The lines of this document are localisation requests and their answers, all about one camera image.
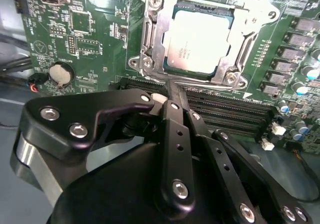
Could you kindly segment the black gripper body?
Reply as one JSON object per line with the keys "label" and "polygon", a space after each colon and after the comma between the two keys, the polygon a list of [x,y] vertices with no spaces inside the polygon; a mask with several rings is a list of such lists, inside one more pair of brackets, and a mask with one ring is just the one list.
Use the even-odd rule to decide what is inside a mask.
{"label": "black gripper body", "polygon": [[[159,210],[163,147],[143,144],[91,171],[60,195],[50,217],[52,224],[170,224],[175,220]],[[235,222],[211,167],[193,160],[195,208],[183,224]]]}

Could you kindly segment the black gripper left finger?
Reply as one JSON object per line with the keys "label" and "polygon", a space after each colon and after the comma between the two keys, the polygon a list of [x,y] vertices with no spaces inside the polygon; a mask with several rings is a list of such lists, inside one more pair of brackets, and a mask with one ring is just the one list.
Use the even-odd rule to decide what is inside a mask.
{"label": "black gripper left finger", "polygon": [[167,83],[160,102],[140,89],[41,97],[23,109],[10,157],[13,172],[55,207],[74,181],[143,144],[163,147],[156,206],[167,216],[195,208],[190,130]]}

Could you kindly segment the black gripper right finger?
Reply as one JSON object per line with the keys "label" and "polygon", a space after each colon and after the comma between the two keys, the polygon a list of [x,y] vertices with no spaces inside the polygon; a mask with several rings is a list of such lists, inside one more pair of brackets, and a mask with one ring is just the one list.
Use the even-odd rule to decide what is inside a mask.
{"label": "black gripper right finger", "polygon": [[210,133],[190,110],[182,87],[174,98],[185,112],[191,136],[208,156],[231,224],[311,224],[307,211],[227,132]]}

